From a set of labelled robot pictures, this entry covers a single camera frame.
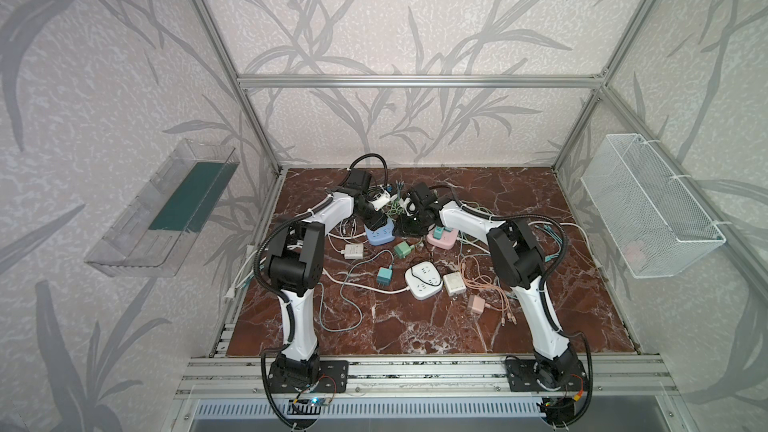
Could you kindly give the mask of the blue power strip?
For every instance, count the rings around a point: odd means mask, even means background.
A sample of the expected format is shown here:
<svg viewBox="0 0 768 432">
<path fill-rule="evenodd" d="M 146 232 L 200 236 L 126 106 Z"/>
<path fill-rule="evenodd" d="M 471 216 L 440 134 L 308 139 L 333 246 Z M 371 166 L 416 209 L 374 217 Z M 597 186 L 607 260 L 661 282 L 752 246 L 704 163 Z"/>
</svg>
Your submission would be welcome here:
<svg viewBox="0 0 768 432">
<path fill-rule="evenodd" d="M 395 239 L 393 231 L 394 222 L 391 218 L 388 218 L 386 223 L 377 229 L 370 229 L 365 227 L 367 241 L 371 246 L 374 247 L 382 246 L 392 242 Z"/>
</svg>

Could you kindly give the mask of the cream white charger plug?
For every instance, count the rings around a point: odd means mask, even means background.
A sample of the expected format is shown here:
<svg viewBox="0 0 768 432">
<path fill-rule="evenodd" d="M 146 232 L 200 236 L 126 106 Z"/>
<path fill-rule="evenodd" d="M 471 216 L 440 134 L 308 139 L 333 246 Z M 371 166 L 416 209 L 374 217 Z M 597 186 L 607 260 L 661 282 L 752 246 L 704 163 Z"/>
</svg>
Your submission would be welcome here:
<svg viewBox="0 0 768 432">
<path fill-rule="evenodd" d="M 343 250 L 346 260 L 361 260 L 364 257 L 365 246 L 362 243 L 347 244 Z"/>
</svg>

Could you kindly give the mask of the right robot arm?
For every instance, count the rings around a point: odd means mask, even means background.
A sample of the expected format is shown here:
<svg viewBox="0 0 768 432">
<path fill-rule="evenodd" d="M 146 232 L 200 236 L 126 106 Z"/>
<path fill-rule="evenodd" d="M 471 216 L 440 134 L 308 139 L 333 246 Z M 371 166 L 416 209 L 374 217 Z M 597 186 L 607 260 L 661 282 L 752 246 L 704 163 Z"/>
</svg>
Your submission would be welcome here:
<svg viewBox="0 0 768 432">
<path fill-rule="evenodd" d="M 418 183 L 401 200 L 404 213 L 396 221 L 403 234 L 425 235 L 432 227 L 445 227 L 469 235 L 487 246 L 499 281 L 510 287 L 529 326 L 537 362 L 544 378 L 559 381 L 571 374 L 578 356 L 570 336 L 561 327 L 549 296 L 547 281 L 564 261 L 569 238 L 561 223 L 540 214 L 496 215 L 461 201 L 449 185 Z M 541 221 L 558 231 L 560 252 L 545 260 L 530 223 Z"/>
</svg>

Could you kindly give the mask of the pink charger plug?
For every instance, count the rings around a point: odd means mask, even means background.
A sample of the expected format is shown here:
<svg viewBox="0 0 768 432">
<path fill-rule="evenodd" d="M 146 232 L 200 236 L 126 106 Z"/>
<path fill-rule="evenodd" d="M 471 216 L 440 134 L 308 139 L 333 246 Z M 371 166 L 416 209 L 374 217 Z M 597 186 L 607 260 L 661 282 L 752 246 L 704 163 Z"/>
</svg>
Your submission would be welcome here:
<svg viewBox="0 0 768 432">
<path fill-rule="evenodd" d="M 481 315 L 486 307 L 486 301 L 478 296 L 471 295 L 468 300 L 468 310 L 475 315 Z"/>
</svg>

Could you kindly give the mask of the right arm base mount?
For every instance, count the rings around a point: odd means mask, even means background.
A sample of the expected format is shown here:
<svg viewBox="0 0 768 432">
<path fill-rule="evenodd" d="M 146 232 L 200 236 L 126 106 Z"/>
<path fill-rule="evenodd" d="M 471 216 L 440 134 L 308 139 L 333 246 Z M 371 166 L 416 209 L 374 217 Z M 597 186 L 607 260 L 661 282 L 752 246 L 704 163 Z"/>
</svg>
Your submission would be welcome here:
<svg viewBox="0 0 768 432">
<path fill-rule="evenodd" d="M 579 392 L 586 376 L 578 359 L 571 364 L 551 365 L 547 361 L 507 356 L 503 366 L 511 392 Z"/>
</svg>

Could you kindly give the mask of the pink power strip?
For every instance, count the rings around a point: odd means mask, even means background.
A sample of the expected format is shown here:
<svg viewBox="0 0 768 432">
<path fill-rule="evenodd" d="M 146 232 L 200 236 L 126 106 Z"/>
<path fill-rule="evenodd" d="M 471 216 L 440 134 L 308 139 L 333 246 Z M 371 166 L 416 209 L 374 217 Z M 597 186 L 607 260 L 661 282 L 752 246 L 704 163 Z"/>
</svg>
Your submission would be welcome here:
<svg viewBox="0 0 768 432">
<path fill-rule="evenodd" d="M 459 231 L 455 228 L 447 228 L 443 227 L 445 229 L 444 234 L 440 240 L 436 240 L 431 236 L 432 230 L 435 228 L 433 227 L 426 235 L 426 242 L 436 248 L 440 248 L 443 250 L 450 250 L 454 247 L 454 245 L 457 242 Z"/>
</svg>

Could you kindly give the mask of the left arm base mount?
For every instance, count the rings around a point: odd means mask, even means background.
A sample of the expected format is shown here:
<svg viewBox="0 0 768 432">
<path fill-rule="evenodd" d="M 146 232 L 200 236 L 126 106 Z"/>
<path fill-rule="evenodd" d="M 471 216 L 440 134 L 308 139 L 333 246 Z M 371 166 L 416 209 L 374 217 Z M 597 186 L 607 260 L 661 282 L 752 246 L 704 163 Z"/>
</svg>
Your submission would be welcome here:
<svg viewBox="0 0 768 432">
<path fill-rule="evenodd" d="M 350 363 L 345 360 L 280 360 L 270 366 L 267 388 L 272 393 L 306 389 L 321 393 L 343 393 L 347 388 L 349 368 Z"/>
</svg>

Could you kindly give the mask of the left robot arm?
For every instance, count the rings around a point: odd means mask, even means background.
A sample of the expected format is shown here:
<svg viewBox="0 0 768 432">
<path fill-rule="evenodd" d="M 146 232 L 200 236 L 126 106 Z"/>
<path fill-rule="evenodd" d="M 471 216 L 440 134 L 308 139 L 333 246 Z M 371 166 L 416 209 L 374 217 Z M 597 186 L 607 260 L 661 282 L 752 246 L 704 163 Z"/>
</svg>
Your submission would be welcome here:
<svg viewBox="0 0 768 432">
<path fill-rule="evenodd" d="M 350 167 L 340 184 L 317 205 L 285 221 L 257 250 L 254 277 L 274 294 L 281 307 L 282 345 L 275 352 L 274 372 L 314 382 L 320 374 L 314 328 L 314 288 L 324 268 L 328 232 L 350 217 L 370 229 L 387 223 L 382 211 L 392 198 L 389 175 L 373 186 L 372 174 Z"/>
</svg>

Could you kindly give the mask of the white power strip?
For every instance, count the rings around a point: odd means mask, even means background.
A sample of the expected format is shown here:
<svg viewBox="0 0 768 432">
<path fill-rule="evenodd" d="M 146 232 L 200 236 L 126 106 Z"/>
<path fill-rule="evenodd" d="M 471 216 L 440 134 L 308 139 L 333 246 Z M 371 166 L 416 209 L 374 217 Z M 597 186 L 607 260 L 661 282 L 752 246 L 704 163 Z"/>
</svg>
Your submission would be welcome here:
<svg viewBox="0 0 768 432">
<path fill-rule="evenodd" d="M 405 280 L 413 297 L 424 301 L 437 295 L 443 287 L 442 276 L 432 262 L 424 261 L 409 267 Z"/>
</svg>

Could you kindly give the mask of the light green charger plug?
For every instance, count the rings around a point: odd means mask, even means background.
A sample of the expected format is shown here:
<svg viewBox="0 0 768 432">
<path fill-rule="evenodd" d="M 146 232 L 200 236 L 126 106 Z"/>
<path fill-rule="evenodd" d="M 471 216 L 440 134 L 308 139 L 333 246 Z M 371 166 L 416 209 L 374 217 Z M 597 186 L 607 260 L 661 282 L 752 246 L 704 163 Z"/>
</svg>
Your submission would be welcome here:
<svg viewBox="0 0 768 432">
<path fill-rule="evenodd" d="M 403 241 L 394 246 L 393 252 L 398 258 L 404 259 L 413 252 L 413 246 Z"/>
</svg>

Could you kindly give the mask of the teal charger plug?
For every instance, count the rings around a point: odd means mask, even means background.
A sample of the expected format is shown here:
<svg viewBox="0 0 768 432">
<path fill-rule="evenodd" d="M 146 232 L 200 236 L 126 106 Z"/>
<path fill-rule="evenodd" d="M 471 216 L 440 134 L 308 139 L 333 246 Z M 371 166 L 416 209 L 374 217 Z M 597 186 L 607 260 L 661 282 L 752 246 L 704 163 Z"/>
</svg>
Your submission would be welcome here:
<svg viewBox="0 0 768 432">
<path fill-rule="evenodd" d="M 376 283 L 380 286 L 389 286 L 392 282 L 393 270 L 381 267 L 376 276 Z"/>
</svg>

